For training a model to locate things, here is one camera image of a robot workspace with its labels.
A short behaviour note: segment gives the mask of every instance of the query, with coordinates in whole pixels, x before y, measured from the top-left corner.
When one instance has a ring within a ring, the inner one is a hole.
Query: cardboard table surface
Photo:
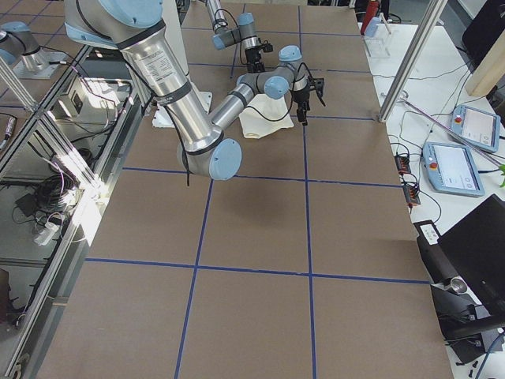
[[[238,176],[189,188],[146,118],[38,378],[450,378],[354,12],[226,8],[254,14],[267,66],[301,46],[327,106],[257,141],[235,122]],[[245,67],[211,35],[192,2],[190,75],[215,106]]]

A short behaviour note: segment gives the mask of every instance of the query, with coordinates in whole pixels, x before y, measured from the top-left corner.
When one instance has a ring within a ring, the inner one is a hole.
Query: label sticker
[[[433,225],[421,225],[421,231],[430,245],[436,245],[439,242],[439,235]]]
[[[159,84],[167,77],[175,73],[168,56],[161,50],[148,55],[137,61],[142,74],[151,84]]]

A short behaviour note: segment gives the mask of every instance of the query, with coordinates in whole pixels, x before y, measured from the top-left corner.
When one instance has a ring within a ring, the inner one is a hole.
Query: screen
[[[462,137],[492,146],[495,118],[473,109],[466,108]]]
[[[446,187],[462,190],[477,190],[464,148],[433,146],[442,183]]]

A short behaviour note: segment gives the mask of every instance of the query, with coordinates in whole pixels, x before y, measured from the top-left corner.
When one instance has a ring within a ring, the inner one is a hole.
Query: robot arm
[[[230,29],[219,0],[207,0],[206,6],[215,33],[212,37],[215,48],[222,50],[236,43],[241,43],[244,46],[248,73],[264,72],[265,65],[261,61],[260,52],[271,53],[273,46],[268,41],[261,42],[261,39],[256,35],[253,15],[251,13],[241,14],[238,16],[238,26],[235,29]]]
[[[46,52],[40,48],[30,28],[23,22],[8,22],[0,26],[0,57],[12,65],[20,56],[30,72],[49,66]]]
[[[302,61],[300,49],[286,46],[279,52],[279,65],[267,73],[247,73],[238,78],[237,87],[211,113],[211,120],[222,129],[227,128],[244,110],[253,97],[264,93],[272,99],[282,98],[288,90],[297,104],[297,118],[307,125],[307,111],[310,111],[310,92],[316,91],[323,101],[323,78],[313,78]]]
[[[308,110],[312,77],[303,68],[298,48],[287,47],[282,49],[277,69],[244,75],[235,90],[208,115],[165,40],[162,3],[65,0],[67,34],[79,43],[119,49],[129,55],[156,94],[158,104],[173,116],[181,138],[179,162],[193,174],[227,180],[240,167],[241,149],[236,141],[224,139],[223,130],[257,93],[279,99],[291,90],[298,105],[304,104]],[[212,14],[216,21],[221,17],[219,8]]]
[[[227,180],[241,163],[239,144],[212,124],[165,40],[161,0],[65,0],[71,39],[117,48],[142,72],[181,136],[181,161],[194,174]],[[189,167],[187,161],[198,164]]]

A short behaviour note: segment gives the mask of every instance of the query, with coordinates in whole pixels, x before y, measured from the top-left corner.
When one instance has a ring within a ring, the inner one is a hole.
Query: white table
[[[403,59],[410,40],[416,31],[416,25],[391,25],[392,33],[387,33],[384,25],[380,25],[374,38],[382,39],[384,46],[388,49],[390,56],[388,58],[371,58],[368,56],[368,63],[370,65],[372,74],[374,75],[374,84],[376,86],[377,96],[379,101],[383,102],[382,93],[386,93],[390,88],[393,78],[379,77],[394,76],[398,67]],[[458,53],[454,44],[452,43],[449,35],[442,26],[436,26],[433,33],[424,48],[421,56],[419,57],[413,72],[410,74],[411,78],[421,77],[436,77],[441,73],[452,71],[453,69],[462,66],[455,70],[453,73],[443,75],[436,79],[425,80],[408,80],[405,90],[409,94],[409,101],[420,109],[429,114],[450,113],[456,104],[456,99],[459,94],[459,89],[462,87],[466,77],[469,76],[469,71],[464,66],[465,61]],[[468,96],[466,90],[461,91],[458,103],[468,100],[476,99]],[[468,104],[471,107],[479,108],[483,111],[492,112],[492,108],[488,101],[479,99]],[[387,120],[387,131],[391,136],[398,136],[401,131],[402,117],[406,111],[411,111],[405,104],[399,103],[391,113],[390,118]],[[448,125],[450,116],[440,116],[439,120]],[[408,141],[422,146],[426,139],[428,141],[441,141],[453,142],[448,134],[438,126],[433,127],[433,132],[429,133],[432,128],[432,122],[427,118],[414,113],[405,114],[403,122],[402,137]],[[505,129],[500,128],[500,134],[505,135]],[[396,137],[390,137],[391,142],[398,142]],[[419,148],[405,141],[399,141],[408,146],[411,153],[419,153]],[[396,152],[397,145],[392,145],[393,152]],[[404,152],[403,147],[399,147],[398,152]],[[500,141],[499,151],[496,153],[499,156],[505,156],[505,141]],[[495,169],[489,162],[481,158],[477,154],[473,154],[479,170],[492,170]],[[410,157],[410,166],[412,172],[420,178],[421,190],[433,196],[442,208],[442,216],[437,222],[440,233],[445,233],[453,225],[455,225],[461,218],[476,208],[484,199],[492,193],[496,193],[501,199],[505,199],[505,189],[500,189],[499,185],[503,181],[503,176],[500,173],[482,174],[481,180],[484,185],[486,194],[483,197],[463,197],[457,195],[448,195],[437,193],[433,191],[431,184],[428,182],[427,175],[424,167],[419,166],[419,156]],[[421,194],[421,205],[413,208],[411,214],[412,222],[422,220],[435,220],[438,217],[439,210],[436,204]],[[451,366],[455,379],[467,378],[469,370],[472,369],[471,363],[466,366],[456,366],[455,362],[458,361],[455,353],[448,348],[447,353],[451,359]],[[505,373],[505,352],[492,354],[481,374],[481,379],[488,377],[503,377]],[[473,377],[477,374],[477,370],[473,369]]]

